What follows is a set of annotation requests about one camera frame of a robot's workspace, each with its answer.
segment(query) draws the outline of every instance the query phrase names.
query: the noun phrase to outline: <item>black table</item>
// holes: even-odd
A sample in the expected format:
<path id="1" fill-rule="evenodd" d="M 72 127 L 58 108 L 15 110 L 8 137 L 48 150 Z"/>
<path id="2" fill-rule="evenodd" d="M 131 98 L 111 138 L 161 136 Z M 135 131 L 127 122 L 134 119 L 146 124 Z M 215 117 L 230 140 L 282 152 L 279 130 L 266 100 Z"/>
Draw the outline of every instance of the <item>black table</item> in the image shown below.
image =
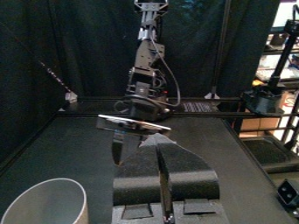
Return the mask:
<path id="1" fill-rule="evenodd" d="M 59 116 L 0 178 L 0 214 L 31 186 L 54 178 L 78 180 L 87 190 L 90 223 L 110 223 L 114 133 L 97 117 Z M 231 128 L 219 118 L 173 117 L 159 124 L 219 175 L 221 203 L 231 224 L 298 223 L 277 199 L 277 187 Z"/>

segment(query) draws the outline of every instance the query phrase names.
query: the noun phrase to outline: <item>black curtain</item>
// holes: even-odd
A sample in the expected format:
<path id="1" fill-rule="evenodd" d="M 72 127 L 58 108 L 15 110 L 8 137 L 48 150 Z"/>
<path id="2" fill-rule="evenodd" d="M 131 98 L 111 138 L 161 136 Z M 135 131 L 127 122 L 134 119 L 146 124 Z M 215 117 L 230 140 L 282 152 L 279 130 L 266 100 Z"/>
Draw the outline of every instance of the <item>black curtain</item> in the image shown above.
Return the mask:
<path id="1" fill-rule="evenodd" d="M 162 42 L 186 97 L 211 91 L 225 4 L 170 1 Z M 219 96 L 239 96 L 251 88 L 278 5 L 279 0 L 231 0 Z M 123 96 L 141 17 L 134 0 L 4 0 L 0 12 L 2 161 L 64 103 L 64 89 L 35 58 L 79 96 Z"/>
<path id="2" fill-rule="evenodd" d="M 60 75 L 56 52 L 47 2 L 2 1 L 0 162 L 34 136 L 64 103 L 63 87 L 36 62 L 43 61 Z"/>
<path id="3" fill-rule="evenodd" d="M 182 96 L 205 96 L 211 91 L 225 3 L 226 0 L 170 1 L 162 42 Z M 82 96 L 125 95 L 141 25 L 134 0 L 52 4 L 71 85 Z M 221 96 L 239 96 L 251 88 L 278 5 L 279 0 L 231 0 Z"/>

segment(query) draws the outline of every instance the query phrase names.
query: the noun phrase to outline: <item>black curved object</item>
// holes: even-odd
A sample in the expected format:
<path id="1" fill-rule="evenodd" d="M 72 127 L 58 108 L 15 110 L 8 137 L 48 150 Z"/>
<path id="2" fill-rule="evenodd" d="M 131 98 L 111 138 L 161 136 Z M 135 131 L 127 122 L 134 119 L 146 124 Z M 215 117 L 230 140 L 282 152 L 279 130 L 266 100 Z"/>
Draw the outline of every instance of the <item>black curved object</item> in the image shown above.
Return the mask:
<path id="1" fill-rule="evenodd" d="M 167 177 L 173 201 L 221 198 L 218 175 L 205 160 L 167 136 L 154 134 L 117 168 L 115 206 L 161 202 L 165 188 L 162 172 Z"/>

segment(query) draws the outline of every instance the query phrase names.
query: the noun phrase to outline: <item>white cup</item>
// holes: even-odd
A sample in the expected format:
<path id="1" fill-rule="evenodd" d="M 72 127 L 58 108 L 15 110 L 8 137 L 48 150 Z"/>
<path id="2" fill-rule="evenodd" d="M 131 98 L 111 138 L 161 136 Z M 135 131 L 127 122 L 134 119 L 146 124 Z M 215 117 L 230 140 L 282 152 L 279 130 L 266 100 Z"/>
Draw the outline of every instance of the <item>white cup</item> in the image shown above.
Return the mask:
<path id="1" fill-rule="evenodd" d="M 89 224 L 87 194 L 79 182 L 50 179 L 31 187 L 7 208 L 2 224 Z"/>

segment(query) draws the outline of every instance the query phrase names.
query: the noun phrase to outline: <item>black mount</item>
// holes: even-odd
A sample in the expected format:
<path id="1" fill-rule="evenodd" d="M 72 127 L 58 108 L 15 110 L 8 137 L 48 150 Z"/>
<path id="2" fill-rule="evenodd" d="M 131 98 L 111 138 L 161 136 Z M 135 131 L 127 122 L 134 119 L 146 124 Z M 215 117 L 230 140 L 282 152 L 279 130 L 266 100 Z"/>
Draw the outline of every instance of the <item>black mount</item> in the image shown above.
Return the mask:
<path id="1" fill-rule="evenodd" d="M 251 91 L 243 94 L 249 110 L 262 116 L 281 116 L 285 113 L 279 108 L 279 103 L 286 87 L 279 81 L 289 55 L 293 51 L 297 38 L 299 37 L 299 20 L 289 19 L 286 21 L 285 31 L 290 34 L 290 37 L 286 41 L 285 50 L 270 81 L 267 84 L 254 87 Z"/>

